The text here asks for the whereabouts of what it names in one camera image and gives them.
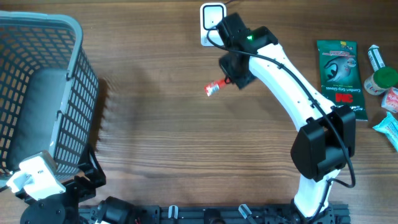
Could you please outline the green lid jar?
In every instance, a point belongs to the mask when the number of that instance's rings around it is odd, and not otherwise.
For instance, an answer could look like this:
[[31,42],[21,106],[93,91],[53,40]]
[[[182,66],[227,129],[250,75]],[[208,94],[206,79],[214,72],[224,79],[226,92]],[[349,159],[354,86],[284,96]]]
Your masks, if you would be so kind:
[[381,95],[396,84],[397,71],[391,67],[382,67],[364,81],[364,89],[371,95]]

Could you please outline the light green wet wipes pack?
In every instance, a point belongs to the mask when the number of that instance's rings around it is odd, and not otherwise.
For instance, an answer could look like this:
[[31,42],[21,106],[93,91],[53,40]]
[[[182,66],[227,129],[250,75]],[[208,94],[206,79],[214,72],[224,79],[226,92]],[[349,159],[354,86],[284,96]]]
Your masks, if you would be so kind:
[[387,111],[386,117],[379,124],[373,126],[373,129],[385,134],[394,149],[398,150],[397,120],[390,112]]

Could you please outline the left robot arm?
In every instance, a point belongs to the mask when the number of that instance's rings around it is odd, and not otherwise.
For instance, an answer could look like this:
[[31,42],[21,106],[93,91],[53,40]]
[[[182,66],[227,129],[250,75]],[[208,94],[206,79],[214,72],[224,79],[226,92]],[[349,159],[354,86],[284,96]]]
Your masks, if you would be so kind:
[[[96,189],[106,184],[103,172],[91,145],[86,145],[78,161],[84,176],[74,176],[63,183],[66,192],[37,199],[30,203],[21,216],[21,224],[36,223],[88,223],[79,213],[79,203],[96,196]],[[108,197],[97,206],[93,215],[99,223],[140,223],[134,205],[114,197]]]

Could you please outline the small red packet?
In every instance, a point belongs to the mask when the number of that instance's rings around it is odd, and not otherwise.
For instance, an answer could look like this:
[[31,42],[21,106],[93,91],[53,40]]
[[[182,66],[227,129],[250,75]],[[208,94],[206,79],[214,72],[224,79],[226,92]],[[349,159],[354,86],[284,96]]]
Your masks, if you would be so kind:
[[207,96],[211,96],[217,91],[220,91],[224,88],[227,84],[230,84],[231,81],[229,78],[222,78],[220,80],[215,80],[207,85],[205,85],[204,90]]

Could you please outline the green 3M gloves bag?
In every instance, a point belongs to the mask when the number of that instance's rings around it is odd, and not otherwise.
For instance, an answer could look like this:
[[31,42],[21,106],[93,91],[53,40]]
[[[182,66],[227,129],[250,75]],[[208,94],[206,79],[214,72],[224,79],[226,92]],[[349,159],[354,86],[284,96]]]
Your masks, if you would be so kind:
[[358,66],[358,46],[348,40],[318,40],[322,95],[335,106],[349,106],[358,121],[367,121]]

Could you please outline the green white small box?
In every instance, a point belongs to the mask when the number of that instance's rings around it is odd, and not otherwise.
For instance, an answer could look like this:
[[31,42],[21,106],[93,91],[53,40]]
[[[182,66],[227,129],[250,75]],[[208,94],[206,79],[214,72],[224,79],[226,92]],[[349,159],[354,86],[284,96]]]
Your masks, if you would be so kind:
[[375,72],[378,71],[380,68],[385,67],[385,63],[382,59],[379,47],[377,45],[370,46],[370,48],[368,49],[368,57]]

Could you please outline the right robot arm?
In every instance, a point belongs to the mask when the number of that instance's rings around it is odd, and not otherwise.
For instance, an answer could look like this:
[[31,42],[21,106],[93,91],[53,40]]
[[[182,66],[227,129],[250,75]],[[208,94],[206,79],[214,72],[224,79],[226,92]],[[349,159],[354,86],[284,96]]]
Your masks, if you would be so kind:
[[265,84],[290,116],[297,136],[290,150],[300,172],[293,198],[293,222],[315,223],[325,217],[333,184],[356,185],[354,111],[336,106],[294,67],[277,37],[265,26],[251,30],[240,15],[212,26],[227,53],[219,59],[225,79],[244,88],[255,79]]

